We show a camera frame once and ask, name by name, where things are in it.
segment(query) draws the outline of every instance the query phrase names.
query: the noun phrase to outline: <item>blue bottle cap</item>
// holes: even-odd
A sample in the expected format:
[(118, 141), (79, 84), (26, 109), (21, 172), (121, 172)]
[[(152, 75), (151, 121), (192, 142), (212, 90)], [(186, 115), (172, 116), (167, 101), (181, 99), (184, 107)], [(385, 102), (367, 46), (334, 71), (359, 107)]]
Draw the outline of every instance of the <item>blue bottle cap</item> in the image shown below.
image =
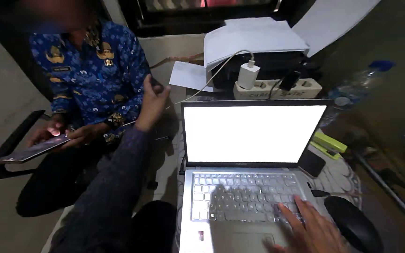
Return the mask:
[(380, 72), (386, 72), (391, 69), (395, 65), (394, 62), (391, 61), (373, 61), (368, 67), (377, 68)]

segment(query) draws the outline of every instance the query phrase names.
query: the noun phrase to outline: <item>stapler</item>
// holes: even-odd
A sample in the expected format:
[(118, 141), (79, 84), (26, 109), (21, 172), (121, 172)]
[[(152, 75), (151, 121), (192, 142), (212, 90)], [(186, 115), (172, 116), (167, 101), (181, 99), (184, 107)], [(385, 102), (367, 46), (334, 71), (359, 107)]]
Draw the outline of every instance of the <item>stapler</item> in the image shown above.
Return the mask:
[(348, 146), (340, 141), (337, 141), (319, 131), (314, 134), (311, 145), (334, 160), (340, 158), (340, 153), (344, 153), (348, 148)]

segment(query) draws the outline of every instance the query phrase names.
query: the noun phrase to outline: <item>laptop keyboard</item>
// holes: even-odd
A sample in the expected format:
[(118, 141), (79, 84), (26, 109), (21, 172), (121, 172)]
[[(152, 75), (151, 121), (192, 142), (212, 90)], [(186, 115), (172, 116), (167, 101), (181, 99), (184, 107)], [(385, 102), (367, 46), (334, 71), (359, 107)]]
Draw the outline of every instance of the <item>laptop keyboard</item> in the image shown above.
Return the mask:
[(293, 174), (196, 173), (192, 190), (193, 220), (275, 222), (278, 202), (301, 220), (293, 199), (301, 189)]

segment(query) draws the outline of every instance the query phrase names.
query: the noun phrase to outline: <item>hand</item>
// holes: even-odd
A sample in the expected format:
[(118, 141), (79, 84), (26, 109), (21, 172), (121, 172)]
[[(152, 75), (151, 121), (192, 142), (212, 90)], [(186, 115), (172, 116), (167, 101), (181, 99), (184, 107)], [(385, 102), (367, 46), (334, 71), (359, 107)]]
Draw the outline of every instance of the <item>hand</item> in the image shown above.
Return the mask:
[(135, 122), (135, 128), (140, 131), (148, 132), (162, 116), (166, 99), (170, 96), (170, 87), (167, 86), (165, 89), (163, 86), (152, 87), (151, 74), (146, 76), (143, 86), (145, 89), (143, 104), (140, 115)]
[(31, 147), (37, 143), (51, 139), (54, 136), (58, 136), (61, 133), (65, 133), (67, 130), (65, 118), (62, 114), (54, 114), (48, 122), (31, 136), (27, 141), (27, 146)]
[(68, 137), (72, 140), (65, 143), (60, 147), (60, 149), (62, 150), (70, 147), (78, 147), (82, 144), (88, 145), (94, 139), (103, 137), (103, 135), (109, 130), (110, 127), (106, 123), (83, 126), (74, 132), (70, 132)]
[(295, 196), (295, 202), (306, 227), (284, 204), (279, 203), (282, 215), (292, 227), (294, 243), (286, 249), (278, 244), (274, 245), (276, 253), (349, 253), (334, 224), (321, 216), (310, 202), (301, 200), (299, 196)]

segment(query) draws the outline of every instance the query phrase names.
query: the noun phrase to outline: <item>black armrest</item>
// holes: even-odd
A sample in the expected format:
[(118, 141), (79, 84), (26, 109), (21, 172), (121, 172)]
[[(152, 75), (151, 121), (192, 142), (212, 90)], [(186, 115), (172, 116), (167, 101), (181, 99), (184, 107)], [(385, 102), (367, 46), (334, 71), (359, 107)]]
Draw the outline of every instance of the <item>black armrest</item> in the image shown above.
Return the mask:
[[(18, 143), (23, 139), (31, 127), (37, 122), (37, 120), (43, 115), (45, 110), (32, 112), (17, 129), (4, 141), (0, 147), (0, 157), (10, 155), (14, 149), (18, 146)], [(5, 168), (5, 164), (0, 164), (0, 179), (14, 177), (18, 175), (26, 175), (32, 173), (35, 169), (23, 170), (23, 171), (8, 171)]]

